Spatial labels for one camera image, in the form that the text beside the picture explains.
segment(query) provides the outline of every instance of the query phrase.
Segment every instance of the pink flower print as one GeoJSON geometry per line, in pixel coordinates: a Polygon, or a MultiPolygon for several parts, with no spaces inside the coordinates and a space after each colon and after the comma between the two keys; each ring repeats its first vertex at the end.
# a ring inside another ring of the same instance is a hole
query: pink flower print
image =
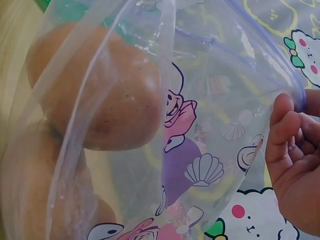
{"type": "Polygon", "coordinates": [[[153,221],[153,218],[144,220],[132,231],[123,234],[117,240],[157,240],[159,230],[158,226],[151,226],[147,228],[147,226],[152,224],[153,221]]]}
{"type": "Polygon", "coordinates": [[[157,240],[182,240],[182,236],[177,233],[177,228],[172,224],[164,225],[159,231],[157,240]]]}

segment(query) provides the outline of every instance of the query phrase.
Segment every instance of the plastic bag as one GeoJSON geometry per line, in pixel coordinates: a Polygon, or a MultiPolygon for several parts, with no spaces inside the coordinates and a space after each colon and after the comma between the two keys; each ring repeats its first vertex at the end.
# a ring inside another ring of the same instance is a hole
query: plastic bag
{"type": "Polygon", "coordinates": [[[232,0],[54,0],[10,114],[8,240],[197,239],[281,92],[303,108],[290,63],[232,0]]]}

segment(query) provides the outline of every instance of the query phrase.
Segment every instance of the potato skin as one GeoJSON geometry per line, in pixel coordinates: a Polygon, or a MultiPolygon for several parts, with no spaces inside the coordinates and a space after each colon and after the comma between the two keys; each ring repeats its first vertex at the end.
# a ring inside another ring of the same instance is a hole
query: potato skin
{"type": "MultiPolygon", "coordinates": [[[[10,187],[2,189],[1,195],[6,230],[13,234],[11,239],[44,240],[47,202],[62,141],[49,125],[38,122],[28,126],[14,144],[14,151],[6,154],[7,174],[2,176],[3,183],[10,183],[10,187]]],[[[51,240],[85,240],[96,224],[116,222],[111,207],[94,195],[83,150],[77,162],[70,182],[65,182],[64,178],[57,182],[51,240]],[[84,205],[84,199],[89,199],[92,205],[97,203],[91,218],[90,205],[84,205]],[[78,229],[83,231],[81,236],[75,235],[78,229]]]]}
{"type": "MultiPolygon", "coordinates": [[[[26,66],[32,88],[74,26],[75,23],[58,26],[31,46],[26,66]]],[[[42,98],[44,113],[62,135],[90,61],[107,32],[101,26],[94,30],[42,98]]],[[[81,95],[77,112],[81,113],[77,119],[79,128],[89,121],[83,146],[91,150],[122,151],[148,143],[161,122],[161,94],[158,66],[146,53],[113,32],[95,61],[81,95]],[[94,103],[98,106],[90,115],[94,103]]]]}

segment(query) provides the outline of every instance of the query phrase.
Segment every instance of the white cartoon cloud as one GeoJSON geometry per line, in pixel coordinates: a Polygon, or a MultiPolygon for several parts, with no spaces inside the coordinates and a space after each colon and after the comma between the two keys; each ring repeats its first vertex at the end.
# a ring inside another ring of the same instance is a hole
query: white cartoon cloud
{"type": "Polygon", "coordinates": [[[292,32],[297,56],[304,64],[303,74],[316,86],[320,87],[320,39],[313,39],[304,32],[292,32]]]}
{"type": "Polygon", "coordinates": [[[229,240],[298,240],[300,234],[278,209],[275,192],[237,192],[220,217],[229,240]]]}

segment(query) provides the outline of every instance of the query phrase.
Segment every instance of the patterned tablecloth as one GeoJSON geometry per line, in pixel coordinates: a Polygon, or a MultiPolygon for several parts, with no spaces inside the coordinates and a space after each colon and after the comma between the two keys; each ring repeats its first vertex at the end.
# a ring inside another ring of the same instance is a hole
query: patterned tablecloth
{"type": "MultiPolygon", "coordinates": [[[[320,87],[320,1],[239,0],[273,37],[306,88],[320,87]]],[[[278,210],[265,160],[260,153],[236,195],[206,240],[315,240],[286,222],[278,210]]]]}

